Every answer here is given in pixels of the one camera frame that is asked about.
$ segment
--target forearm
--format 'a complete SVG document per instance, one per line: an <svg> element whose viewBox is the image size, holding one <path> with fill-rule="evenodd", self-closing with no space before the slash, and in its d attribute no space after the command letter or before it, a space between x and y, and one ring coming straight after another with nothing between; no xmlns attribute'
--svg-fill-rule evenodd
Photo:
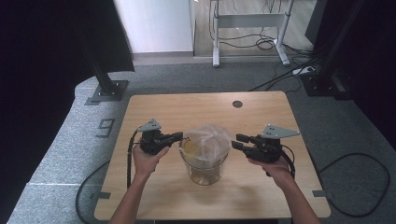
<svg viewBox="0 0 396 224"><path fill-rule="evenodd" d="M282 187L282 190L285 194L291 217L295 224L320 223L311 205L293 179L289 180L287 184Z"/></svg>
<svg viewBox="0 0 396 224"><path fill-rule="evenodd" d="M137 209L139 208L140 199L142 198L143 189L147 180L148 178L144 176L134 177L131 186L127 189L109 223L134 224Z"/></svg>

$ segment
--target small round hole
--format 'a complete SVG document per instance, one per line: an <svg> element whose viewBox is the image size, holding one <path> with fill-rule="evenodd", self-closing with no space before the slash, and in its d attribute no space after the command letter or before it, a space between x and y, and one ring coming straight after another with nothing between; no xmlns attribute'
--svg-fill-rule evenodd
<svg viewBox="0 0 396 224"><path fill-rule="evenodd" d="M242 105L244 105L244 104L242 104L242 102L240 102L240 101L234 101L233 102L233 107L235 107L235 108L241 108Z"/></svg>

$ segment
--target wooden table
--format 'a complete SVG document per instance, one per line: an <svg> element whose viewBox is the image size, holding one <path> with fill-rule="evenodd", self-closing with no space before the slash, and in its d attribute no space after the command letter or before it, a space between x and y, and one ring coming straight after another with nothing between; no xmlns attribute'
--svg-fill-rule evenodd
<svg viewBox="0 0 396 224"><path fill-rule="evenodd" d="M234 101L242 102L236 108ZM237 133L256 135L268 123L298 131L285 93L222 92L136 95L128 105L109 164L95 217L109 220L126 191L127 148L140 125L156 119L163 133L186 132L206 123L226 128L233 139ZM324 197L317 173L299 136L283 138L281 143L295 154L296 182L319 217L328 217L330 207ZM148 180L138 210L138 219L249 219L290 217L282 191L259 166L250 164L245 155L232 149L221 180L211 186L193 183L174 144Z"/></svg>

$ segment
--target white wall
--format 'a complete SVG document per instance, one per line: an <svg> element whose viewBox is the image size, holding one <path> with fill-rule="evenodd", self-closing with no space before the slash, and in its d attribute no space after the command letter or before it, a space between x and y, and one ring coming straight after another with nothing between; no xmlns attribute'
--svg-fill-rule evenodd
<svg viewBox="0 0 396 224"><path fill-rule="evenodd" d="M189 0L114 0L132 53L192 51Z"/></svg>

